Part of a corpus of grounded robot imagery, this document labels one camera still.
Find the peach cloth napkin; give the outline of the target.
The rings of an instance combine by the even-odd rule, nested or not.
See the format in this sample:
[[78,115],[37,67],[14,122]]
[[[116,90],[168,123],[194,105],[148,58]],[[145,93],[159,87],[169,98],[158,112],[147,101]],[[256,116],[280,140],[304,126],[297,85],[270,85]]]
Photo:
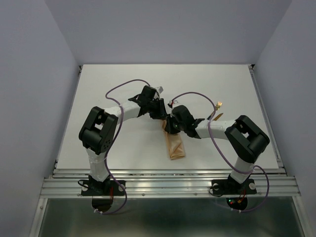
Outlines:
[[180,134],[169,134],[165,131],[166,120],[162,121],[162,130],[164,132],[168,156],[170,160],[184,158],[186,156],[183,142]]

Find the gold fork black handle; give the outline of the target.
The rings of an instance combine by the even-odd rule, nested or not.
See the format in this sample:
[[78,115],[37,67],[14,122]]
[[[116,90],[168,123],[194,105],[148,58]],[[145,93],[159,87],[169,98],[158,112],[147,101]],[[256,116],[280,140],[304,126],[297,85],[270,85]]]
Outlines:
[[222,102],[217,102],[217,104],[215,105],[215,109],[214,111],[207,117],[208,120],[213,119],[213,117],[215,116],[216,112],[220,109],[220,107],[222,106]]

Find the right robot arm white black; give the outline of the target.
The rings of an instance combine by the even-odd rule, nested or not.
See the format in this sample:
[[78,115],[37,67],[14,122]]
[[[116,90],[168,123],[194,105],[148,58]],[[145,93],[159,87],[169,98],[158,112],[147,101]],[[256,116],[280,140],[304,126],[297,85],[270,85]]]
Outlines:
[[[194,118],[184,105],[176,106],[167,115],[165,131],[169,134],[183,131],[187,136],[196,139],[210,138],[224,161],[232,168],[227,187],[233,193],[238,193],[245,187],[245,181],[252,173],[255,162],[270,143],[266,133],[246,115],[227,121]],[[235,165],[224,157],[216,139],[230,142],[237,154]]]

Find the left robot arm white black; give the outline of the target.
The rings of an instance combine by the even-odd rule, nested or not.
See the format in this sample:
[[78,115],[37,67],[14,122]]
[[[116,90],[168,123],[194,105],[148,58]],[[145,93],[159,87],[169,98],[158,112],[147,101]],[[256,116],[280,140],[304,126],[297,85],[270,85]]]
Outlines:
[[110,175],[105,166],[106,155],[114,143],[122,123],[128,119],[149,114],[153,119],[165,119],[167,116],[164,100],[160,97],[163,88],[145,85],[140,94],[129,98],[116,107],[101,109],[93,107],[80,132],[79,139],[86,148],[90,174],[81,186],[100,195],[110,188]]

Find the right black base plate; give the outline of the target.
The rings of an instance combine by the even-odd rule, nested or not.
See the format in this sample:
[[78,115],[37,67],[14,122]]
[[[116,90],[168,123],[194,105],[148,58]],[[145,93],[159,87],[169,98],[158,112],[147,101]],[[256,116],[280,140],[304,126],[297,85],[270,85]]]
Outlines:
[[212,180],[209,191],[215,196],[223,195],[254,195],[257,194],[256,185],[253,179],[247,179],[239,184],[234,179],[217,179]]

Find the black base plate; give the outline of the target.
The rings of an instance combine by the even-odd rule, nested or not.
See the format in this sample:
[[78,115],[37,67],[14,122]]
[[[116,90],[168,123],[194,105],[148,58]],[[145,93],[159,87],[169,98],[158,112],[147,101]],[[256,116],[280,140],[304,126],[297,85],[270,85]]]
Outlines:
[[83,197],[109,197],[124,196],[124,190],[113,180],[105,180],[101,184],[94,184],[89,180],[79,180],[81,183],[81,193]]
[[209,191],[215,196],[223,195],[254,195],[257,194],[256,185],[253,179],[247,179],[239,184],[234,179],[217,179],[212,180]]

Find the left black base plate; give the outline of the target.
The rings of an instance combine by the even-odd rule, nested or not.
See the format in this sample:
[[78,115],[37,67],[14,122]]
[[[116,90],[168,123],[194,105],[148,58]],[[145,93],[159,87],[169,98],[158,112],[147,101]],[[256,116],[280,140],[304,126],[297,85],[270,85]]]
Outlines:
[[113,180],[105,180],[101,184],[94,184],[89,180],[79,180],[81,183],[81,193],[83,197],[109,197],[124,196],[124,190]]

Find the aluminium rail frame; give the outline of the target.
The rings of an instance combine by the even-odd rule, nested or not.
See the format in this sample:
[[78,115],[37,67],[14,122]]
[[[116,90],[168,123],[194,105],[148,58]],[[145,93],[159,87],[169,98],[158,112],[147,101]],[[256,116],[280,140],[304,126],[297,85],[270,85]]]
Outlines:
[[127,183],[127,204],[114,215],[95,214],[79,192],[86,169],[56,168],[44,180],[31,227],[33,237],[310,237],[295,177],[284,168],[276,142],[278,167],[256,171],[254,210],[239,214],[209,193],[226,168],[115,169]]

